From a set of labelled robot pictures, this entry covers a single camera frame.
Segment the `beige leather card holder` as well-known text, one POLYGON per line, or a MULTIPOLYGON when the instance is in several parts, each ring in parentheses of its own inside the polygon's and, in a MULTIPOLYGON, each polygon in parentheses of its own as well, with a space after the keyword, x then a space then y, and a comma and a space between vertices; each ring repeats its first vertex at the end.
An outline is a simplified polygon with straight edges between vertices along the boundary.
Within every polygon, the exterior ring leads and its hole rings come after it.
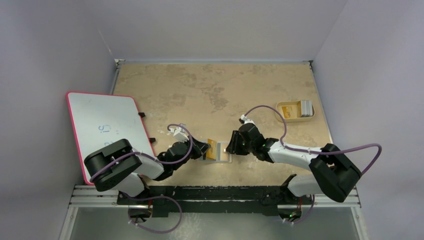
POLYGON ((229 164, 232 163, 232 156, 226 152, 226 146, 229 145, 229 142, 218 141, 216 143, 216 157, 210 158, 204 154, 198 160, 201 162, 209 162, 209 163, 221 163, 221 164, 229 164))

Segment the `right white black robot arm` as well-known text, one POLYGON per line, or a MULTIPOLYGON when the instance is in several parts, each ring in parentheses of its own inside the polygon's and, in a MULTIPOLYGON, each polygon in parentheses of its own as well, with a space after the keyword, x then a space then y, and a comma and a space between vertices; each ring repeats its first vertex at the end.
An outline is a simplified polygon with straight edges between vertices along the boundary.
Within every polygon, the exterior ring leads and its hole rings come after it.
POLYGON ((280 196, 288 204, 301 196, 324 194, 342 203, 362 177, 361 171, 332 143, 324 147, 303 147, 281 143, 277 138, 265 138, 253 123, 243 124, 232 132, 225 152, 246 156, 253 154, 258 160, 288 164, 311 173, 290 177, 281 189, 280 196))

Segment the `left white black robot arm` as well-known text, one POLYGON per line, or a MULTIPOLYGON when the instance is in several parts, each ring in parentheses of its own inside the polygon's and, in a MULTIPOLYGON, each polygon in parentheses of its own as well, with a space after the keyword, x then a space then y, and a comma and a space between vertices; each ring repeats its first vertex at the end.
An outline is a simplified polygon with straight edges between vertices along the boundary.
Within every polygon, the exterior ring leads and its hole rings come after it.
POLYGON ((89 172, 89 181, 99 192, 117 189, 129 195, 138 205, 146 203, 149 191, 143 176, 154 181, 163 181, 173 175, 190 159, 201 158, 210 149, 210 144, 194 139, 192 142, 175 142, 157 157, 135 151, 123 138, 105 146, 84 159, 89 172))

